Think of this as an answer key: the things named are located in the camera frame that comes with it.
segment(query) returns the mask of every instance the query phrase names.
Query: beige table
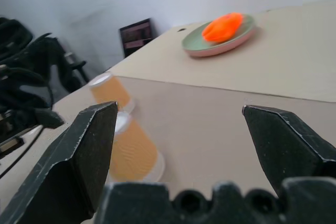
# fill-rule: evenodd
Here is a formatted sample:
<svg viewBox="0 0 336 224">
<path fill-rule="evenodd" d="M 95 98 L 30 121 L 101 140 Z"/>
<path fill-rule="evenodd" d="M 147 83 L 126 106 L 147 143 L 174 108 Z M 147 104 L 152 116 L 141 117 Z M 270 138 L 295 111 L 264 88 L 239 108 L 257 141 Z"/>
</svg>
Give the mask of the beige table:
<svg viewBox="0 0 336 224">
<path fill-rule="evenodd" d="M 172 28 L 111 70 L 144 80 L 336 102 L 336 0 L 253 17 L 254 37 L 223 55 L 189 57 L 181 41 L 202 23 L 190 24 Z"/>
<path fill-rule="evenodd" d="M 142 54 L 143 51 L 150 53 L 151 45 L 153 44 L 148 44 L 136 54 Z M 138 61 L 136 54 L 126 63 L 129 64 L 132 60 Z M 121 62 L 111 71 L 114 69 L 122 71 L 123 64 Z M 150 66 L 141 67 L 143 71 L 151 71 Z M 253 187 L 272 191 L 260 167 L 241 114 L 241 108 L 245 104 L 272 106 L 292 111 L 323 138 L 336 145 L 334 103 L 156 80 L 128 77 L 120 79 L 136 101 L 133 116 L 165 157 L 166 171 L 161 182 L 170 189 L 171 197 L 185 188 L 195 188 L 210 197 L 211 187 L 221 180 L 235 181 L 243 193 Z M 27 155 L 0 179 L 1 211 L 7 206 L 47 146 L 74 120 L 79 111 L 94 103 L 88 87 L 83 87 L 55 105 L 55 110 L 65 118 L 67 125 L 44 132 Z M 33 137 L 33 134 L 26 136 L 26 141 L 29 142 Z M 0 172 L 21 152 L 22 149 L 18 149 L 1 160 Z"/>
</svg>

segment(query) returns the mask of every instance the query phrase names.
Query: orange object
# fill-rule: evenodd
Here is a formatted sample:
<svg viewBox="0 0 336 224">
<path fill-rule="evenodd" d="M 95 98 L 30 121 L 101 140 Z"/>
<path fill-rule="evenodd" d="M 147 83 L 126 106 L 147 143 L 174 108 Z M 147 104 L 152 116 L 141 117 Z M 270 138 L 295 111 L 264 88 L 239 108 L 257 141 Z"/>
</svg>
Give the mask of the orange object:
<svg viewBox="0 0 336 224">
<path fill-rule="evenodd" d="M 212 21 L 202 32 L 202 36 L 209 42 L 224 42 L 231 39 L 244 17 L 241 13 L 229 13 Z"/>
</svg>

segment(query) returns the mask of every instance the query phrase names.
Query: green plate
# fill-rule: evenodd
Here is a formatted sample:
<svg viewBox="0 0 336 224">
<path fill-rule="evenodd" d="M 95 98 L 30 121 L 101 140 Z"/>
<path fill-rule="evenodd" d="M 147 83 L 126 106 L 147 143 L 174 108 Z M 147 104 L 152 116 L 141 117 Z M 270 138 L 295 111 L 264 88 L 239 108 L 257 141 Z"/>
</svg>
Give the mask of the green plate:
<svg viewBox="0 0 336 224">
<path fill-rule="evenodd" d="M 207 42 L 202 37 L 202 31 L 210 23 L 211 22 L 206 23 L 193 30 L 183 39 L 182 47 L 191 56 L 210 56 L 231 50 L 250 38 L 255 30 L 255 21 L 253 17 L 245 14 L 243 23 L 232 39 L 222 43 Z"/>
</svg>

